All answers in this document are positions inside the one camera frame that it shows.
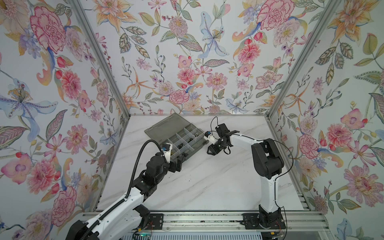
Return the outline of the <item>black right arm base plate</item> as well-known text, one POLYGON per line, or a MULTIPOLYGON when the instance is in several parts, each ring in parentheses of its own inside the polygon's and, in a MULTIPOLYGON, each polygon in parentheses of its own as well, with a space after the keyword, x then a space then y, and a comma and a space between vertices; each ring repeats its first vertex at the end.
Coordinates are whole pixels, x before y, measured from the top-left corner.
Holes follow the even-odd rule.
POLYGON ((246 230, 285 230, 287 228, 282 214, 259 214, 244 213, 242 214, 242 225, 246 230))

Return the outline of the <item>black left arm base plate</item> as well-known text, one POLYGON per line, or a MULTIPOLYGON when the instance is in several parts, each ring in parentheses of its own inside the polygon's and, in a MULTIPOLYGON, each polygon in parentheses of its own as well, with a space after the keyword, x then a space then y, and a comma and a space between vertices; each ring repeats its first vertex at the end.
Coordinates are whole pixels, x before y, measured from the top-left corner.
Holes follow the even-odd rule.
POLYGON ((162 230, 164 214, 149 214, 144 230, 162 230))

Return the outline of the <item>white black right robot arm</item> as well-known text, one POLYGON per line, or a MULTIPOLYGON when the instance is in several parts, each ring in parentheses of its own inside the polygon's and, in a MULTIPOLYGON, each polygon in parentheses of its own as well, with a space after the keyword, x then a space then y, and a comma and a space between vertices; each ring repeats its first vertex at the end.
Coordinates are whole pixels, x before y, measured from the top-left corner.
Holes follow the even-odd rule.
POLYGON ((273 139, 257 140, 241 134, 239 131, 230 131, 225 124, 216 127, 218 138, 212 131, 204 133, 204 139, 209 141, 207 154, 215 156, 225 152, 231 147, 239 147, 252 154, 254 168, 261 177, 261 202, 259 204, 259 224, 263 228, 270 228, 281 214, 278 205, 278 182, 285 165, 281 154, 273 139))

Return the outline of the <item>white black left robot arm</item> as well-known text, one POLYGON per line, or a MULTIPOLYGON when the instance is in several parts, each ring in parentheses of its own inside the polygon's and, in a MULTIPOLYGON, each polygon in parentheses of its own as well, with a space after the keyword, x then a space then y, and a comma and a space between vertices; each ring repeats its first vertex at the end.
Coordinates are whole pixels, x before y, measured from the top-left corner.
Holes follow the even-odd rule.
POLYGON ((153 156, 140 175, 133 181, 128 195, 123 195, 100 214, 87 221, 76 221, 66 236, 67 240, 118 240, 129 231, 150 225, 150 210, 144 206, 158 184, 169 172, 180 172, 185 156, 166 162, 159 153, 153 156))

